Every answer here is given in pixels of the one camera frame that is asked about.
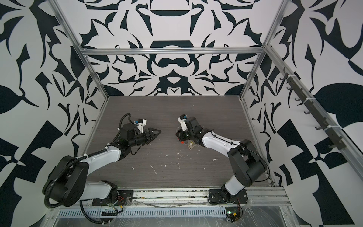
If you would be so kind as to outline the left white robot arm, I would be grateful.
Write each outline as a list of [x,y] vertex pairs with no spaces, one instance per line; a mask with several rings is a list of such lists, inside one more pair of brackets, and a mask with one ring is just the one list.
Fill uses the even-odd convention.
[[46,208],[59,206],[70,207],[77,202],[100,200],[103,204],[115,203],[118,187],[109,181],[90,182],[88,176],[94,171],[111,163],[126,158],[133,147],[141,148],[150,144],[161,130],[145,128],[145,119],[131,120],[131,114],[125,114],[117,129],[117,134],[104,149],[79,157],[66,156],[49,175],[43,187]]

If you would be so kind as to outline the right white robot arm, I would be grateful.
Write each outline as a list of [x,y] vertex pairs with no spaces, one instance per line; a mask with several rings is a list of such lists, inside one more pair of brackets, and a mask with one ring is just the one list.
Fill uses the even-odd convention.
[[251,186],[264,173],[269,173],[266,161],[258,154],[250,140],[235,141],[222,137],[213,130],[203,128],[195,117],[185,114],[178,117],[181,125],[176,133],[180,142],[188,141],[190,146],[199,145],[212,149],[229,159],[233,176],[222,186],[227,197],[233,197]]

